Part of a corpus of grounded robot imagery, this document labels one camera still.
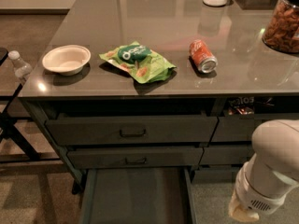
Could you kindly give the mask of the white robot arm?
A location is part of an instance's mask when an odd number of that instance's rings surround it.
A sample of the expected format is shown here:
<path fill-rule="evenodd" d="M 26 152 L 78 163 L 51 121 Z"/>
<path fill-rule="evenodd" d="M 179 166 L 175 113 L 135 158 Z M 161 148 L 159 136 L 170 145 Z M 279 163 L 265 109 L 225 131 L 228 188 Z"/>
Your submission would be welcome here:
<path fill-rule="evenodd" d="M 299 187 L 299 121 L 275 119 L 258 126 L 251 138 L 254 155 L 237 173 L 229 216 L 254 222 L 271 215 Z"/>

